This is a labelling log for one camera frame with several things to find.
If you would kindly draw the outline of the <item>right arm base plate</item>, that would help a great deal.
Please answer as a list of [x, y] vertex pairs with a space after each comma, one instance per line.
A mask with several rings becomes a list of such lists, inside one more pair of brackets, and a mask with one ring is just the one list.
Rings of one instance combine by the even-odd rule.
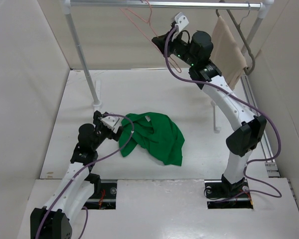
[[249, 185], [242, 185], [230, 191], [221, 180], [205, 180], [203, 191], [207, 200], [207, 209], [253, 209]]

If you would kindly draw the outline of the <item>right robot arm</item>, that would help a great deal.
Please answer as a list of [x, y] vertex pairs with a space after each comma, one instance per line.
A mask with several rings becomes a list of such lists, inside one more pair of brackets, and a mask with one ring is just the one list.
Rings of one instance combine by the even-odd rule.
[[232, 127], [233, 133], [226, 138], [229, 159], [221, 181], [205, 184], [209, 198], [231, 198], [245, 185], [244, 169], [263, 136], [267, 120], [240, 103], [219, 68], [210, 60], [213, 43], [207, 32], [197, 31], [185, 42], [176, 23], [171, 26], [166, 34], [153, 37], [152, 43], [165, 58], [175, 55], [189, 66], [191, 79], [198, 82], [198, 87], [219, 107]]

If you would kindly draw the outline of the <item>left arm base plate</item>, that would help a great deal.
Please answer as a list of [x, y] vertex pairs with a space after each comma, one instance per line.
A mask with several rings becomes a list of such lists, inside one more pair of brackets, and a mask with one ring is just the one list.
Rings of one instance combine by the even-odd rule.
[[116, 208], [117, 180], [101, 180], [98, 191], [84, 204], [89, 210], [114, 210]]

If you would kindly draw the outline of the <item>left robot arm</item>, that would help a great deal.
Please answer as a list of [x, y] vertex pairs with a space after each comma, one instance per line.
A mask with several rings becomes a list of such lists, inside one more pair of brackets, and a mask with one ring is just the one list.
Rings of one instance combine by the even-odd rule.
[[120, 116], [95, 111], [93, 122], [78, 129], [78, 142], [68, 169], [58, 188], [42, 208], [30, 215], [32, 239], [69, 239], [72, 225], [87, 200], [101, 193], [101, 179], [92, 169], [98, 160], [98, 147], [106, 140], [118, 141], [123, 129]]

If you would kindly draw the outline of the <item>green t-shirt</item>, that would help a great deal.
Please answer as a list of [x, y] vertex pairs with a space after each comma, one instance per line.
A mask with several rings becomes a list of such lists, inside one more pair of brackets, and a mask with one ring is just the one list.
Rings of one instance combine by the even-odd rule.
[[160, 113], [129, 113], [121, 121], [123, 132], [119, 139], [122, 157], [140, 146], [164, 165], [182, 165], [185, 138], [178, 126]]

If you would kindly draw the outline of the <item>pink wire hanger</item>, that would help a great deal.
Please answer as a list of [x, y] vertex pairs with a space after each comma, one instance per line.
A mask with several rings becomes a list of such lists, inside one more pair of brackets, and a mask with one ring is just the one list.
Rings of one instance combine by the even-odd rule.
[[145, 3], [149, 8], [149, 15], [147, 18], [142, 17], [141, 15], [139, 15], [138, 13], [136, 13], [134, 10], [132, 10], [129, 7], [120, 8], [120, 11], [136, 27], [136, 29], [143, 35], [143, 37], [162, 55], [162, 53], [160, 52], [158, 47], [151, 41], [151, 39], [146, 35], [146, 33], [136, 24], [136, 22], [130, 16], [130, 14], [131, 14], [134, 17], [138, 18], [140, 21], [142, 21], [144, 24], [146, 24], [150, 28], [153, 35], [155, 37], [158, 37], [156, 30], [153, 28], [153, 26], [151, 24], [152, 6], [151, 6], [150, 2], [148, 0], [141, 0], [140, 2]]

